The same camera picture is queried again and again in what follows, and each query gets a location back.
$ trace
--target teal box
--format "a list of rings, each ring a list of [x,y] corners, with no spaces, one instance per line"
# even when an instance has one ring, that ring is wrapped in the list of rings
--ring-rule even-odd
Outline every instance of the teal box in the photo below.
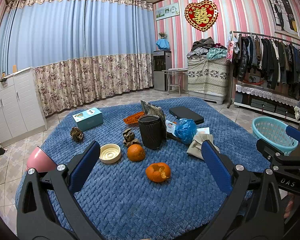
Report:
[[[103,123],[102,112],[95,107],[75,114],[72,117],[76,121],[77,126],[81,131],[88,130]]]

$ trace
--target peeled orange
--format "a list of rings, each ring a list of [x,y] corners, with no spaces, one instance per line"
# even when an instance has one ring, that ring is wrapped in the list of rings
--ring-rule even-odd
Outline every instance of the peeled orange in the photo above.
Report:
[[[170,177],[171,170],[165,163],[152,163],[146,168],[146,175],[151,181],[163,182]]]
[[[133,162],[142,161],[146,157],[145,150],[139,144],[133,144],[128,148],[127,156]]]

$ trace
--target black case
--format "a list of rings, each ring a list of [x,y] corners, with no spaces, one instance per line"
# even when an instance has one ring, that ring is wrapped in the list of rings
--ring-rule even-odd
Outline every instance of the black case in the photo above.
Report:
[[[185,106],[177,106],[169,109],[170,114],[174,115],[176,118],[186,118],[192,119],[195,124],[203,123],[204,118],[203,116],[195,113],[194,111],[190,110]]]

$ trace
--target pink lamp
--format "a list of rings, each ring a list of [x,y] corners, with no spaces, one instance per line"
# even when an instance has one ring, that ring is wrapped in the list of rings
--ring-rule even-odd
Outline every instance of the pink lamp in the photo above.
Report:
[[[44,150],[37,146],[28,158],[26,171],[30,168],[35,168],[37,172],[47,172],[54,170],[56,167],[56,163],[44,152]]]

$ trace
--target blue carpet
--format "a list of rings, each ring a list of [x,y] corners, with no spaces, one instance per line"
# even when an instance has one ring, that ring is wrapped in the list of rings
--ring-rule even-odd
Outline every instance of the blue carpet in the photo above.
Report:
[[[210,127],[214,144],[221,153],[248,170],[263,171],[269,163],[256,149],[256,139],[205,101],[195,97],[156,101],[167,119],[177,119],[169,108],[186,106],[204,116],[198,127]],[[146,158],[137,163],[127,158],[122,132],[127,128],[123,118],[141,111],[140,104],[102,108],[104,123],[84,132],[84,141],[76,143],[70,137],[74,111],[68,114],[43,143],[42,149],[56,162],[68,163],[94,139],[104,145],[116,143],[122,158],[112,165],[98,161],[83,189],[75,198],[92,223],[107,240],[174,239],[209,222],[226,195],[211,176],[204,161],[186,153],[187,146],[174,140],[162,143],[160,150],[146,148]],[[133,127],[141,141],[138,127]],[[164,162],[171,168],[171,178],[163,183],[151,182],[145,169],[151,163]],[[23,179],[16,194],[16,205]],[[70,228],[54,193],[53,207],[62,226]]]

